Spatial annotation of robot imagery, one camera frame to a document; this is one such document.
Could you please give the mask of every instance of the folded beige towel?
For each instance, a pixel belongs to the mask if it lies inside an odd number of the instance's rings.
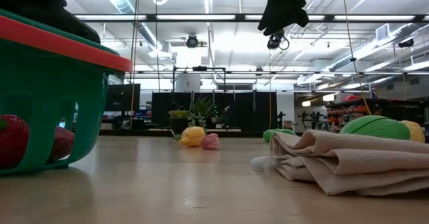
[[[428,144],[309,130],[302,137],[275,132],[269,149],[288,180],[317,182],[328,195],[429,188]]]

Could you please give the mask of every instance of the green basket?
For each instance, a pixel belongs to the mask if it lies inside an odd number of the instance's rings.
[[[1,15],[84,44],[114,51],[78,36],[1,11]],[[25,156],[14,169],[0,174],[67,167],[85,157],[100,131],[107,96],[108,76],[124,72],[67,56],[0,40],[0,114],[14,114],[30,126]],[[72,152],[65,160],[47,164],[61,119],[71,129],[78,105]]]

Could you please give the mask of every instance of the air duct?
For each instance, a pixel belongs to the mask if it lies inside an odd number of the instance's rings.
[[[424,29],[428,25],[424,23],[408,23],[406,25],[399,24],[386,24],[381,28],[377,29],[377,35],[364,41],[362,44],[353,48],[353,55],[357,60],[365,58],[371,54],[374,54],[381,50],[383,46],[388,44],[397,44],[417,34],[420,30]],[[351,53],[347,52],[332,61],[332,64],[326,66],[322,71],[336,71],[341,67],[350,64]],[[298,78],[297,84],[308,84],[322,77],[321,74],[313,74],[309,76],[302,76]]]
[[[109,1],[122,14],[133,14],[133,13],[135,13],[134,6],[131,4],[130,0],[109,0]],[[143,37],[143,39],[149,44],[150,48],[153,51],[161,53],[161,51],[165,48],[164,44],[162,44],[161,42],[159,42],[156,39],[156,37],[149,30],[149,28],[144,23],[141,23],[141,22],[137,22],[137,23],[133,23],[133,24],[135,24],[137,31],[140,33],[140,35]],[[170,54],[170,57],[171,57],[171,52],[169,52],[168,50],[164,51],[164,52]]]

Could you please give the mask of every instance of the ceiling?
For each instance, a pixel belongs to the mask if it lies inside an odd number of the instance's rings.
[[[344,14],[343,0],[306,0],[306,10],[311,14]],[[109,0],[67,0],[67,10],[71,13],[82,14],[116,14],[119,13]],[[156,5],[153,0],[139,0],[138,12],[148,13],[260,13],[265,9],[267,0],[167,0],[163,5]],[[347,0],[350,14],[428,14],[427,0]],[[133,26],[130,23],[89,23],[102,38],[103,44],[117,50],[124,57],[131,57],[131,41]],[[375,37],[375,30],[383,23],[352,23],[350,37],[352,46],[357,46],[365,40]],[[264,66],[265,70],[319,70],[317,62],[330,62],[333,59],[350,52],[349,36],[345,23],[309,23],[306,27],[286,27],[289,32],[290,48],[268,50],[267,41],[262,32],[257,29],[257,23],[210,23],[204,22],[175,22],[175,23],[146,23],[149,30],[159,40],[171,43],[174,51],[180,51],[189,34],[197,35],[198,39],[208,42],[208,29],[212,29],[213,65],[227,67],[231,70],[255,70],[256,66]],[[422,31],[414,36],[413,48],[396,48],[387,45],[374,54],[370,54],[361,62],[371,64],[384,62],[427,46],[429,36]],[[161,64],[160,70],[172,69],[172,61],[156,59],[148,54],[151,49],[138,34],[136,44],[136,70],[153,70],[156,64]],[[201,49],[202,65],[210,64],[208,47]]]

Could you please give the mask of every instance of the green toy fruit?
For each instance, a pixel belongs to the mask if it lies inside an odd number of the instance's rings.
[[[296,135],[296,133],[290,129],[282,129],[282,133],[287,133],[290,135]]]
[[[262,138],[265,142],[269,142],[269,140],[271,139],[271,135],[273,134],[273,130],[269,129],[267,131],[265,131],[262,135]]]
[[[399,121],[383,116],[364,116],[346,124],[340,133],[353,133],[392,139],[410,139],[410,130]]]

